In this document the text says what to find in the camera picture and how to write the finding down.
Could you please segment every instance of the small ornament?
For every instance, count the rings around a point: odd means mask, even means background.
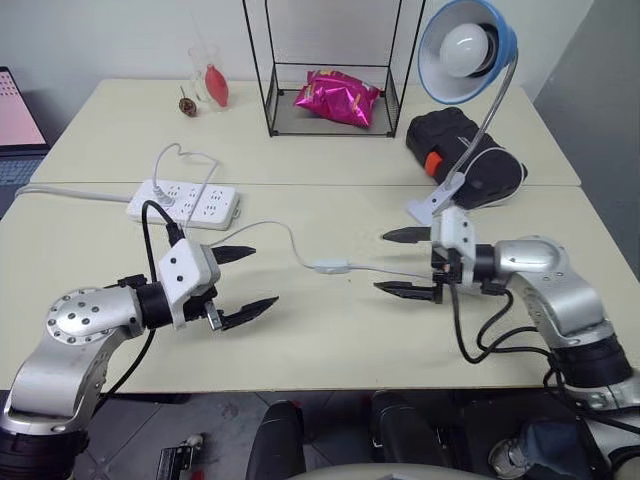
[[[180,87],[180,90],[182,91],[182,98],[178,103],[178,108],[187,117],[195,117],[196,112],[198,110],[198,107],[196,107],[196,102],[194,102],[193,100],[191,100],[185,95],[184,89],[182,87]]]

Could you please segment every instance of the robotic arm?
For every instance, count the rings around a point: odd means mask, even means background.
[[[253,320],[277,297],[217,310],[219,264],[254,253],[249,247],[208,248],[178,240],[160,260],[160,281],[142,275],[107,288],[73,290],[45,316],[39,345],[18,372],[0,419],[0,478],[66,480],[87,443],[87,427],[106,381],[107,365],[124,341],[206,317],[212,330]]]
[[[597,292],[572,270],[564,247],[540,236],[476,244],[473,224],[457,206],[439,212],[431,229],[409,227],[383,238],[400,243],[431,240],[435,283],[376,284],[385,292],[442,303],[445,283],[480,284],[483,293],[512,289],[549,347],[551,367],[562,375],[565,392],[585,412],[604,457],[638,447],[637,430],[611,424],[640,427],[640,374],[629,365]],[[590,412],[615,420],[603,425],[589,420]]]

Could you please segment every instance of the light bulb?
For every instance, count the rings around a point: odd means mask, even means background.
[[[487,34],[475,23],[463,23],[451,30],[440,46],[440,61],[452,77],[466,77],[478,70],[487,56]]]

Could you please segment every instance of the black cable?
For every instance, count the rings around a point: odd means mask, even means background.
[[[478,363],[482,362],[485,358],[487,358],[490,354],[496,352],[497,347],[508,338],[511,338],[512,336],[516,335],[517,333],[521,333],[522,331],[530,331],[529,329],[531,327],[520,327],[520,329],[514,329],[510,332],[500,335],[488,347],[486,347],[486,349],[483,350],[480,355],[478,355],[477,357],[472,357],[467,351],[467,348],[464,345],[464,339],[462,337],[462,325],[460,321],[460,299],[458,297],[458,288],[456,287],[456,284],[454,282],[449,282],[449,289],[451,290],[451,303],[453,305],[453,325],[456,331],[456,341],[458,342],[458,348],[460,349],[460,353],[462,354],[462,356],[467,362],[473,365],[477,365]],[[500,310],[500,312],[498,312],[496,315],[491,317],[485,323],[485,325],[489,324],[486,328],[489,328],[502,315],[504,315],[504,313],[506,313],[505,307],[503,307]],[[540,355],[544,355],[545,357],[549,357],[549,352],[542,350],[541,348],[535,348],[535,347],[508,347],[508,348],[502,348],[500,350],[501,350],[500,353],[538,353]]]
[[[502,318],[508,311],[509,309],[512,307],[513,305],[513,294],[511,294],[511,292],[509,292],[508,290],[505,290],[505,295],[507,296],[507,303],[504,307],[502,307],[495,315],[493,315],[489,320],[487,320],[484,325],[482,326],[482,328],[480,329],[480,331],[478,332],[478,335],[476,337],[476,344],[478,345],[478,347],[482,350],[482,353],[477,356],[477,357],[472,357],[471,355],[469,355],[469,352],[467,351],[465,345],[464,345],[464,339],[462,337],[462,326],[461,326],[461,321],[460,321],[460,299],[458,297],[458,289],[456,287],[456,284],[453,282],[449,282],[449,288],[451,290],[451,303],[453,304],[453,322],[454,322],[454,327],[455,327],[455,331],[456,331],[456,340],[458,342],[458,348],[460,349],[460,353],[462,353],[462,356],[464,357],[464,359],[472,364],[478,364],[480,362],[482,362],[485,358],[487,358],[491,353],[522,353],[522,352],[531,352],[531,353],[539,353],[541,355],[544,355],[545,357],[547,357],[547,359],[551,360],[552,356],[549,352],[542,350],[540,348],[535,348],[535,347],[506,347],[506,348],[497,348],[498,345],[502,342],[504,342],[506,339],[513,337],[514,335],[517,335],[519,333],[522,332],[533,332],[533,331],[537,331],[537,329],[535,327],[519,327],[519,328],[515,328],[503,335],[501,335],[500,337],[498,337],[495,341],[493,341],[489,346],[484,346],[482,343],[482,337],[484,336],[484,334],[487,332],[487,330],[493,325],[495,324],[500,318]],[[558,386],[558,390],[560,392],[560,394],[556,394],[556,392],[553,391],[553,389],[549,386],[549,380],[551,380],[551,377],[554,376],[556,377],[556,383]],[[562,405],[564,405],[567,409],[569,409],[573,414],[575,414],[576,416],[579,417],[584,417],[586,419],[589,420],[593,420],[595,422],[599,422],[605,425],[608,425],[610,427],[614,427],[614,428],[619,428],[621,430],[625,430],[627,432],[631,432],[634,433],[636,435],[640,435],[640,428],[639,427],[635,427],[633,425],[628,425],[626,423],[623,422],[619,422],[617,420],[613,420],[611,418],[608,418],[602,414],[596,413],[596,412],[592,412],[590,410],[586,410],[584,408],[580,408],[578,407],[572,400],[571,398],[567,395],[567,391],[565,389],[565,385],[564,382],[562,380],[562,375],[560,373],[560,371],[556,368],[550,368],[549,371],[547,371],[547,373],[545,373],[544,378],[542,379],[542,385],[545,389],[545,391],[547,391],[549,393],[549,395],[551,395],[552,398],[554,398],[555,400],[557,400],[558,402],[560,402]]]
[[[482,339],[483,339],[485,333],[487,333],[487,330],[489,330],[489,328],[491,328],[498,320],[500,320],[502,317],[504,317],[504,315],[509,310],[511,310],[511,307],[513,307],[513,294],[509,290],[505,290],[503,295],[505,295],[507,297],[507,303],[495,315],[493,315],[489,320],[487,320],[484,323],[484,325],[482,325],[482,327],[478,331],[478,335],[476,336],[476,345],[483,352],[489,349],[489,347],[485,346],[482,343]],[[518,328],[514,328],[513,330],[510,330],[507,333],[505,333],[504,335],[502,335],[499,339],[500,339],[501,342],[503,342],[503,341],[507,340],[508,338],[513,337],[514,335],[517,335],[519,333],[524,333],[524,332],[536,332],[537,333],[538,329],[536,327],[518,327]],[[546,352],[545,350],[542,350],[541,348],[536,348],[536,347],[504,347],[504,348],[497,348],[496,347],[496,348],[491,350],[491,353],[522,353],[522,352],[540,353],[541,355],[545,355],[545,356],[548,355],[548,352]]]
[[[549,386],[549,380],[554,375],[556,377],[556,384],[560,392],[559,394],[554,392],[553,388]],[[564,381],[562,380],[562,375],[560,371],[558,371],[557,369],[554,369],[554,368],[549,369],[549,371],[545,374],[544,379],[542,380],[542,385],[544,386],[545,391],[551,396],[551,398],[561,403],[565,408],[570,410],[574,415],[578,417],[584,417],[588,420],[593,420],[594,422],[602,423],[610,427],[619,428],[620,430],[634,433],[636,435],[640,435],[640,427],[619,422],[617,420],[613,420],[612,418],[608,418],[602,415],[601,413],[596,413],[591,410],[578,407],[575,404],[575,402],[567,395]]]
[[[167,212],[156,202],[153,200],[147,200],[142,204],[142,234],[144,235],[144,246],[147,252],[147,260],[149,261],[149,273],[151,276],[152,282],[158,281],[158,276],[156,273],[156,265],[153,259],[153,247],[151,246],[151,236],[149,235],[149,222],[147,220],[149,207],[153,207],[159,214],[162,216],[167,224],[175,223],[173,219],[169,216]],[[126,372],[120,377],[120,379],[109,389],[107,393],[105,393],[102,398],[98,401],[95,410],[93,411],[93,415],[98,413],[98,411],[104,406],[105,402],[109,400],[109,398],[113,397],[115,393],[120,389],[120,387],[129,380],[129,377],[135,372],[136,368],[142,363],[145,355],[149,351],[151,344],[153,343],[153,339],[156,336],[156,331],[151,330],[149,335],[147,335],[147,339],[142,346],[142,350],[138,353],[138,356],[131,363]]]

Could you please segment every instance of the pink snack bag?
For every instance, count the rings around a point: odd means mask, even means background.
[[[307,72],[307,84],[295,105],[324,118],[358,127],[371,126],[371,112],[380,90],[336,70]]]

